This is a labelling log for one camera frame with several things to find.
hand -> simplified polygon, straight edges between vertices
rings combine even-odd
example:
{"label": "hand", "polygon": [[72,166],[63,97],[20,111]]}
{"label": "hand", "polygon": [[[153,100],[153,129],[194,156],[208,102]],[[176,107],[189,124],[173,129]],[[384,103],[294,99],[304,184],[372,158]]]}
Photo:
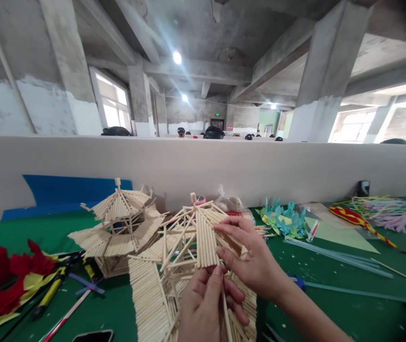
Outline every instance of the hand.
{"label": "hand", "polygon": [[249,324],[242,308],[245,294],[231,279],[224,277],[226,272],[224,266],[195,271],[182,294],[178,341],[221,341],[220,325],[224,314],[220,295],[223,288],[228,307],[242,325]]}
{"label": "hand", "polygon": [[292,280],[280,268],[263,238],[245,218],[227,217],[214,230],[234,237],[247,250],[245,260],[240,260],[228,249],[217,247],[217,255],[249,288],[262,298],[276,302],[282,289]]}

ceiling light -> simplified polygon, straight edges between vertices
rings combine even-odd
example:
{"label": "ceiling light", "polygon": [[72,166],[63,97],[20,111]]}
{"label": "ceiling light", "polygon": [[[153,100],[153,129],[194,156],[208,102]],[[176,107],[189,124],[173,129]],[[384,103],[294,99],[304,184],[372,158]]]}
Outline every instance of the ceiling light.
{"label": "ceiling light", "polygon": [[173,53],[173,59],[174,59],[174,63],[176,63],[176,64],[182,63],[182,57],[180,56],[179,52]]}

red stick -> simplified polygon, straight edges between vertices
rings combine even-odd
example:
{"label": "red stick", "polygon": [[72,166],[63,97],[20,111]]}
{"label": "red stick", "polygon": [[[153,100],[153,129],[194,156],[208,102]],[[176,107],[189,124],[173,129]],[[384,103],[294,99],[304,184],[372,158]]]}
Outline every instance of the red stick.
{"label": "red stick", "polygon": [[81,298],[78,299],[78,301],[75,303],[75,305],[73,305],[73,307],[70,309],[70,311],[68,311],[66,313],[66,315],[64,317],[62,317],[62,319],[54,326],[54,328],[51,329],[50,332],[48,332],[41,340],[40,342],[49,342],[54,335],[58,332],[58,330],[60,329],[60,327],[62,325],[64,325],[64,323],[67,321],[67,319],[72,315],[73,312],[75,312],[75,310],[78,308],[79,305],[81,305],[81,303],[85,300],[85,298],[87,297],[87,295],[91,292],[92,290],[87,290],[82,296]]}

popsicle stick pagoda model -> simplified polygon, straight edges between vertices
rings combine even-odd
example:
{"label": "popsicle stick pagoda model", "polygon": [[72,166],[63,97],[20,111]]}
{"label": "popsicle stick pagoda model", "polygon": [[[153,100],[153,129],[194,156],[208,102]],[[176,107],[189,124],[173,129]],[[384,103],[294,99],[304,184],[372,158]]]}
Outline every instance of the popsicle stick pagoda model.
{"label": "popsicle stick pagoda model", "polygon": [[140,191],[122,190],[120,178],[115,179],[117,188],[114,194],[88,208],[93,211],[95,220],[101,221],[93,228],[73,232],[68,235],[82,249],[86,257],[95,257],[105,278],[128,273],[126,256],[138,254],[151,246],[157,239],[157,230],[166,213],[160,214],[149,195]]}
{"label": "popsicle stick pagoda model", "polygon": [[[215,232],[214,224],[227,214],[213,202],[183,207],[171,220],[161,224],[161,239],[137,256],[129,256],[130,283],[138,325],[138,341],[177,341],[182,293],[195,270],[221,264],[216,247],[245,258],[247,249],[226,234]],[[233,274],[230,277],[245,293],[244,309],[249,325],[243,327],[223,296],[223,341],[256,340],[256,294]]]}

light green paper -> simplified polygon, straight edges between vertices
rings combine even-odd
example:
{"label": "light green paper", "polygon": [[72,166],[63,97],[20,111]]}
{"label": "light green paper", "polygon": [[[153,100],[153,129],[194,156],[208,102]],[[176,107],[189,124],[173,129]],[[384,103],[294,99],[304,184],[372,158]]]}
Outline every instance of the light green paper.
{"label": "light green paper", "polygon": [[[313,227],[315,225],[315,221],[315,218],[306,217],[306,222],[309,227]],[[333,226],[330,226],[325,221],[320,221],[315,237],[335,242],[341,245],[380,254],[355,229],[336,229]]]}

